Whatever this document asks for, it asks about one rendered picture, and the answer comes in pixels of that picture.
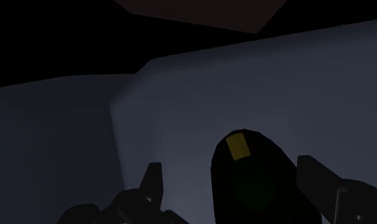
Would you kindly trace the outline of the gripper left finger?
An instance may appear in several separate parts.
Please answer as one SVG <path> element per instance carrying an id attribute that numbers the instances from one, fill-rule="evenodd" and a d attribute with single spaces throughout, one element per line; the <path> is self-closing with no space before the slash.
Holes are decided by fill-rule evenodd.
<path id="1" fill-rule="evenodd" d="M 57 224 L 189 224 L 172 210 L 161 210 L 164 193 L 162 164 L 148 164 L 139 188 L 118 193 L 100 210 L 95 204 L 67 209 Z"/>

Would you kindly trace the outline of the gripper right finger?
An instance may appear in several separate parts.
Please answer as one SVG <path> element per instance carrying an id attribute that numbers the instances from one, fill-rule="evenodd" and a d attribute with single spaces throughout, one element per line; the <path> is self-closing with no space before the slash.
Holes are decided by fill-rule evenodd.
<path id="1" fill-rule="evenodd" d="M 296 185 L 330 224 L 377 224 L 377 187 L 343 179 L 310 155 L 297 158 Z"/>

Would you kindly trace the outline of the black rounded thing yellow label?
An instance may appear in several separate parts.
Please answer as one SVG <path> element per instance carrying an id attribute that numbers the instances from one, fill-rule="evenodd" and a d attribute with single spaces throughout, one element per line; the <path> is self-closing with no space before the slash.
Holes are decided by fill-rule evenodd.
<path id="1" fill-rule="evenodd" d="M 322 224 L 296 186 L 296 166 L 260 132 L 233 130 L 211 159 L 216 224 Z"/>

